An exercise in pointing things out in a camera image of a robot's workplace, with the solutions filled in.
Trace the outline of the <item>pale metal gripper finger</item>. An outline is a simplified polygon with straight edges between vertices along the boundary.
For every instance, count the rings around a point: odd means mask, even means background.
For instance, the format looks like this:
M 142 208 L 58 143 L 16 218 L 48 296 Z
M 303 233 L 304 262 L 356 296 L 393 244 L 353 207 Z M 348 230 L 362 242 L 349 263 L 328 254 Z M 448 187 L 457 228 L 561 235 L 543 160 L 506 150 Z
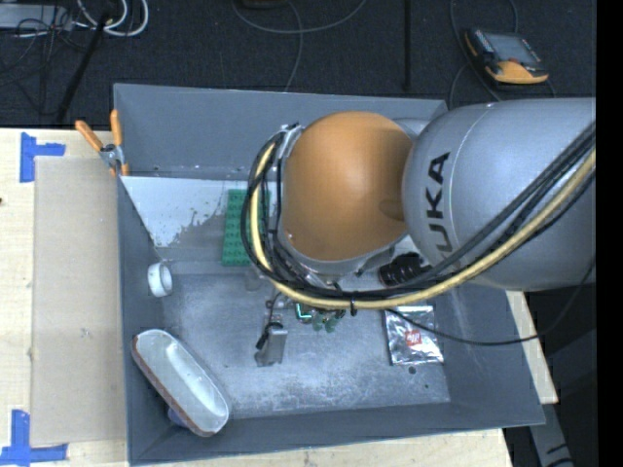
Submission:
M 264 345 L 265 345 L 265 343 L 266 343 L 266 341 L 268 339 L 269 328 L 270 328 L 271 323 L 272 323 L 272 318 L 273 318 L 272 312 L 270 310 L 267 311 L 265 313 L 265 316 L 264 316 L 264 319 L 263 319 L 262 330 L 261 330 L 260 336 L 258 338 L 258 341 L 255 344 L 255 349 L 257 351 L 261 350 L 264 347 Z
M 283 359 L 287 337 L 288 330 L 284 327 L 281 317 L 273 315 L 268 339 L 261 350 L 256 350 L 256 364 L 259 367 L 280 364 Z

